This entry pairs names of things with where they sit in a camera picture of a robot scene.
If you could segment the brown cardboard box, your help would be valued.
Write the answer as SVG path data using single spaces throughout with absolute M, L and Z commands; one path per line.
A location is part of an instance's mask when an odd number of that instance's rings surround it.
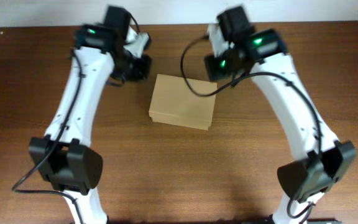
M 158 74 L 149 116 L 156 123 L 208 130 L 215 101 L 215 96 L 196 96 L 181 77 Z

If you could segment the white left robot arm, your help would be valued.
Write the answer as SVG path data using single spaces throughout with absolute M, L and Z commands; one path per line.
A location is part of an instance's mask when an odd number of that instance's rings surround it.
M 150 36 L 132 29 L 133 15 L 108 6 L 104 21 L 84 24 L 75 34 L 70 75 L 57 112 L 29 154 L 50 194 L 63 197 L 75 223 L 109 223 L 98 193 L 103 158 L 91 149 L 91 132 L 103 89 L 148 78 Z

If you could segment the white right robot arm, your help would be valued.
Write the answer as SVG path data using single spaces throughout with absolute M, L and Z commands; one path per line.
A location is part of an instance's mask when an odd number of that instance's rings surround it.
M 308 223 L 316 202 L 339 182 L 356 158 L 318 113 L 279 33 L 257 31 L 245 9 L 232 7 L 208 27 L 213 54 L 205 58 L 211 80 L 231 85 L 252 80 L 264 94 L 287 137 L 293 161 L 277 170 L 283 196 L 268 223 Z

